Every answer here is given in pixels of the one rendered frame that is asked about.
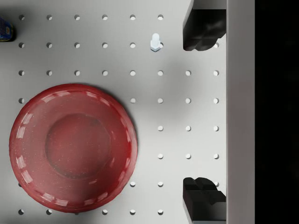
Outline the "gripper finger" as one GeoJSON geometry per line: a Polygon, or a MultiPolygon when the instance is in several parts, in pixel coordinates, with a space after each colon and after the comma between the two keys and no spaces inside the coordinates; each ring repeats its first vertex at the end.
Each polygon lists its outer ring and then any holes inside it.
{"type": "Polygon", "coordinates": [[[205,51],[226,34],[225,9],[192,9],[183,28],[183,49],[205,51]]]}
{"type": "Polygon", "coordinates": [[[209,179],[183,180],[183,206],[189,222],[225,222],[226,196],[209,179]]]}

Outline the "small white bolt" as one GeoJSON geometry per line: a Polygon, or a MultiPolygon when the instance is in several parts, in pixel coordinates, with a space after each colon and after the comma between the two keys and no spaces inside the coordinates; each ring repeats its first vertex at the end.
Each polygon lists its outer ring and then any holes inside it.
{"type": "Polygon", "coordinates": [[[154,33],[150,40],[150,49],[154,52],[157,52],[161,48],[163,48],[163,44],[160,41],[160,36],[158,33],[154,33]]]}

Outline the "red plate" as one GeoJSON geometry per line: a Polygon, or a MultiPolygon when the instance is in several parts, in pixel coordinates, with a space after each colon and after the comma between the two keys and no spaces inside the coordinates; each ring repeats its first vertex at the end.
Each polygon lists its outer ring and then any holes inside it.
{"type": "Polygon", "coordinates": [[[61,212],[80,213],[115,199],[131,178],[137,136],[124,107],[84,84],[37,94],[9,138],[12,170],[25,192],[61,212]]]}

